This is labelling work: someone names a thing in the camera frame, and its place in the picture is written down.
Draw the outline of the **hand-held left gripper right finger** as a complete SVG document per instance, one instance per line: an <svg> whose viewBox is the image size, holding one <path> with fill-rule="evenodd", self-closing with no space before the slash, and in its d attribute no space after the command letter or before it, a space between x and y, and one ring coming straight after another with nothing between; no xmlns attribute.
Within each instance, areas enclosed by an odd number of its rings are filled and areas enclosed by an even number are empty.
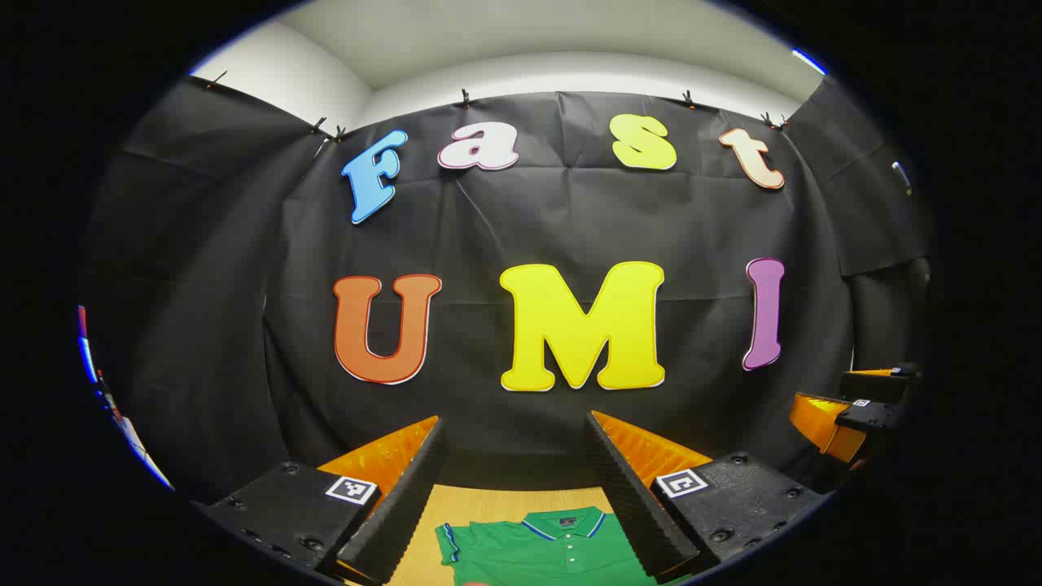
<svg viewBox="0 0 1042 586"><path fill-rule="evenodd" d="M700 456L597 411L588 463L644 572L708 578L782 540L832 500L743 450Z"/></svg>

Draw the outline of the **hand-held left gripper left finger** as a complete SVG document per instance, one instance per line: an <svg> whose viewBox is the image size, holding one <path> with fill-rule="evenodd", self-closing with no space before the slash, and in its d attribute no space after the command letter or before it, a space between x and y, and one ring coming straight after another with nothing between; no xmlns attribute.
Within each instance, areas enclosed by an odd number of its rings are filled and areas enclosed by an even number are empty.
<svg viewBox="0 0 1042 586"><path fill-rule="evenodd" d="M445 457L432 416L313 467L287 461L196 509L302 571L357 585L391 581Z"/></svg>

